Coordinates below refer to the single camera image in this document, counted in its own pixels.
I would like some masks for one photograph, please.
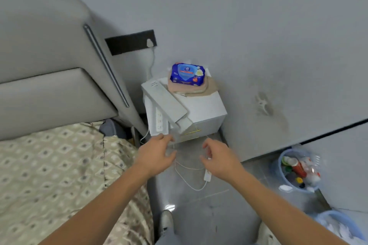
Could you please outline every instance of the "shoe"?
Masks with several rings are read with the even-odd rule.
[[[164,210],[161,213],[159,232],[160,237],[165,234],[168,229],[174,229],[173,215],[169,210]]]
[[[264,222],[261,223],[258,231],[258,239],[256,244],[258,245],[281,245],[276,236],[270,231]]]

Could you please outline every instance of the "grey pants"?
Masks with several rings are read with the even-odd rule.
[[[163,236],[157,240],[156,245],[182,245],[179,237],[174,233],[173,228],[167,229]]]

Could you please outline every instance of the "mattress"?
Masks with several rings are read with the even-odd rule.
[[[137,149],[104,136],[101,124],[62,126],[0,142],[0,244],[38,244],[133,164]],[[105,243],[153,241],[143,186]]]

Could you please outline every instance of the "blue wet wipes package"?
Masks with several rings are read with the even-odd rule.
[[[205,79],[203,66],[175,63],[172,66],[170,80],[175,83],[200,86]]]

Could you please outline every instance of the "forearm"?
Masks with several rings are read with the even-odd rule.
[[[239,168],[230,182],[283,245],[346,245],[305,213]]]
[[[131,198],[148,178],[143,167],[133,165],[40,245],[103,244]]]

